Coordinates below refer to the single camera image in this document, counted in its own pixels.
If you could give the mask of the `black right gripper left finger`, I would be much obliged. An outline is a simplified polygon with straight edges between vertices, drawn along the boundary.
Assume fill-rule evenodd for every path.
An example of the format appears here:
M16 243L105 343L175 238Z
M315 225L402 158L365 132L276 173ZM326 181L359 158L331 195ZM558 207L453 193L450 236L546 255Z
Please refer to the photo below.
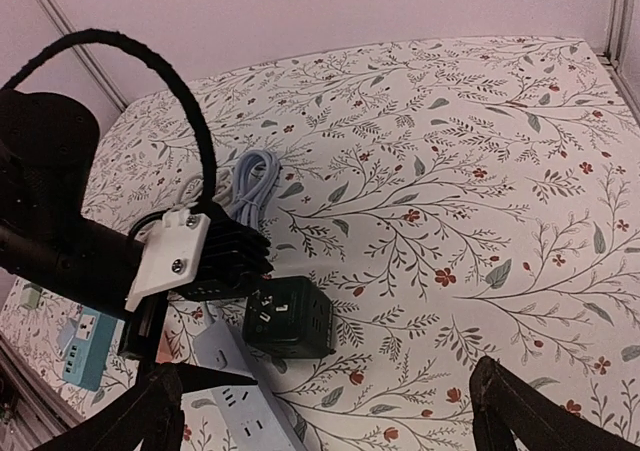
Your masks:
M101 412L40 445L40 451L178 450L184 434L182 384L161 364Z

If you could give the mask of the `dark green cube socket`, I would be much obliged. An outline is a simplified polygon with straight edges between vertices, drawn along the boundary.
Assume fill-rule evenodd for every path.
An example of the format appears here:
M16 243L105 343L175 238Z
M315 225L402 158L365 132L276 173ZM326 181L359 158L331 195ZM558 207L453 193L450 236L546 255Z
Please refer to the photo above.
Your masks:
M279 359L322 359L334 352L334 307L306 276L261 282L247 298L244 342Z

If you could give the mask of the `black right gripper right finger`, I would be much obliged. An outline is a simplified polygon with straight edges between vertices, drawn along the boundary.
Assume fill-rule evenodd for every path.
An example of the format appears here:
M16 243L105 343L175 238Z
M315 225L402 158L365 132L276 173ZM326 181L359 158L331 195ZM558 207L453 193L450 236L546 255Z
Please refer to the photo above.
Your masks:
M469 379L477 451L636 450L623 438L579 418L485 356Z

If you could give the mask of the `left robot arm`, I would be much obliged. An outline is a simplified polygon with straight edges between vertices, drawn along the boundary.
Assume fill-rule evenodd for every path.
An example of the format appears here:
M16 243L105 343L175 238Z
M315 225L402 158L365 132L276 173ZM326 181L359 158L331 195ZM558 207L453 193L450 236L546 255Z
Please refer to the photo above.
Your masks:
M245 297L271 269L270 243L217 203L180 205L122 234L81 208L99 125L54 93L1 93L1 264L123 321L119 354L154 360L175 292L195 302Z

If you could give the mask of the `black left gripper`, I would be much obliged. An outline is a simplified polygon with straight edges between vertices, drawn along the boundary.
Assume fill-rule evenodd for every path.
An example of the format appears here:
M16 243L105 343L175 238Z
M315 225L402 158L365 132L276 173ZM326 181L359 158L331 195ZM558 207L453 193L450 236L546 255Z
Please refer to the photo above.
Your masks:
M143 228L149 232L165 212L181 208L188 208L192 214L206 214L211 220L196 277L189 284L144 298L136 310L130 312L120 339L118 355L121 357L156 357L171 293L193 302L243 298L253 293L262 276L273 270L268 260L270 241L260 232L231 219L216 203L211 203L204 213L198 206L176 206L141 218L127 235L126 254L133 255L138 243L136 238ZM147 233L141 243L142 250Z

